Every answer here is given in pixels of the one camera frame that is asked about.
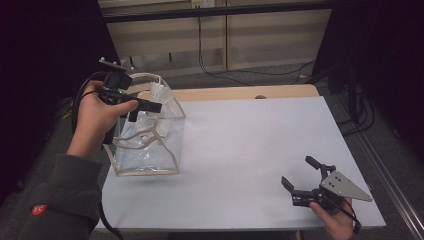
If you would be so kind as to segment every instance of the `metal rail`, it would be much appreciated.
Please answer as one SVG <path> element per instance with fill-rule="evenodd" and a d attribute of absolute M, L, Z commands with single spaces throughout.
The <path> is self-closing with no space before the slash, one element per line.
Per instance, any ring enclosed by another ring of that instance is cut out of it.
<path fill-rule="evenodd" d="M 102 20 L 105 23 L 149 21 L 177 18 L 193 18 L 193 17 L 211 17 L 226 15 L 241 15 L 255 13 L 272 13 L 272 12 L 293 12 L 308 10 L 333 9 L 335 7 L 349 7 L 353 4 L 366 2 L 366 0 L 350 0 L 350 1 L 314 1 L 300 3 L 280 3 L 266 5 L 249 5 L 235 7 L 215 7 L 215 8 L 199 8 L 199 9 L 182 9 L 173 11 L 159 11 L 132 14 L 108 14 L 104 15 Z"/>
<path fill-rule="evenodd" d="M 349 114 L 346 110 L 348 109 L 347 104 L 341 97 L 339 97 L 339 101 L 343 103 L 343 106 L 339 105 L 341 111 L 345 114 L 346 117 L 348 117 Z M 386 189 L 397 210 L 399 211 L 399 214 L 402 216 L 403 220 L 411 231 L 411 234 L 414 236 L 414 239 L 423 240 L 424 224 L 420 215 L 412 206 L 411 202 L 406 197 L 406 195 L 402 192 L 399 185 L 393 179 L 392 175 L 386 168 L 383 160 L 380 158 L 377 151 L 372 146 L 366 134 L 364 132 L 359 132 L 357 133 L 357 137 L 361 142 L 362 146 L 364 147 L 369 159 L 371 160 L 376 175 L 381 180 L 384 188 Z"/>

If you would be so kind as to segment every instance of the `gray sleeve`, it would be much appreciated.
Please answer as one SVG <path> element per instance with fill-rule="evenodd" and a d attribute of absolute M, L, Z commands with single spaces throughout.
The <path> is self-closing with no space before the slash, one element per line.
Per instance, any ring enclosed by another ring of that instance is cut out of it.
<path fill-rule="evenodd" d="M 19 239 L 88 239 L 99 221 L 97 188 L 102 164 L 58 155 L 49 179 L 34 189 Z M 34 215 L 34 206 L 47 205 Z"/>

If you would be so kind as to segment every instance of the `hand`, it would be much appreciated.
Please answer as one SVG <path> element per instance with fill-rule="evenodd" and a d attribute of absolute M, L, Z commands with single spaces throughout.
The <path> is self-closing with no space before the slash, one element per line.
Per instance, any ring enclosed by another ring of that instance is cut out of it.
<path fill-rule="evenodd" d="M 352 205 L 352 199 L 346 198 Z M 330 240 L 347 240 L 353 235 L 353 220 L 339 209 L 326 211 L 315 202 L 311 202 L 309 207 L 324 222 L 325 230 Z M 341 207 L 352 214 L 349 205 L 343 201 Z"/>
<path fill-rule="evenodd" d="M 102 89 L 103 82 L 90 81 L 84 93 Z M 80 103 L 78 124 L 69 146 L 68 155 L 94 159 L 106 133 L 115 125 L 119 116 L 138 106 L 135 100 L 118 105 L 103 103 L 96 93 L 87 94 Z"/>

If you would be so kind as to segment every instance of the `table surface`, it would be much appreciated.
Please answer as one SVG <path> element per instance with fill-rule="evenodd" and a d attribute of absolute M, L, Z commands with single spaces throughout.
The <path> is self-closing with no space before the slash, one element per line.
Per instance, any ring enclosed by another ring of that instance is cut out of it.
<path fill-rule="evenodd" d="M 280 183 L 285 176 L 295 189 L 318 187 L 320 173 L 305 162 L 306 155 L 336 165 L 371 195 L 314 86 L 189 89 L 175 90 L 175 95 L 187 114 L 181 173 L 116 177 L 110 169 L 103 205 L 113 227 L 130 231 L 322 227 L 310 209 L 292 206 L 290 193 Z M 268 99 L 254 100 L 257 95 Z M 353 206 L 363 227 L 385 226 L 375 202 L 354 200 Z M 100 222 L 96 228 L 104 226 Z"/>
<path fill-rule="evenodd" d="M 254 99 L 259 95 L 266 98 L 293 98 L 319 96 L 313 85 L 278 85 L 257 87 L 200 88 L 174 90 L 178 101 Z"/>

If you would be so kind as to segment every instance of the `transparent plastic container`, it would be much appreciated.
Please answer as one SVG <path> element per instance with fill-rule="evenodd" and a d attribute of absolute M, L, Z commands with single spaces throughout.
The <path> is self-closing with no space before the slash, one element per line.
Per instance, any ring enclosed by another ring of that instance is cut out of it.
<path fill-rule="evenodd" d="M 136 122 L 119 119 L 111 145 L 103 145 L 117 176 L 178 174 L 185 113 L 159 76 L 137 73 L 127 94 L 161 103 L 160 113 L 140 111 Z"/>

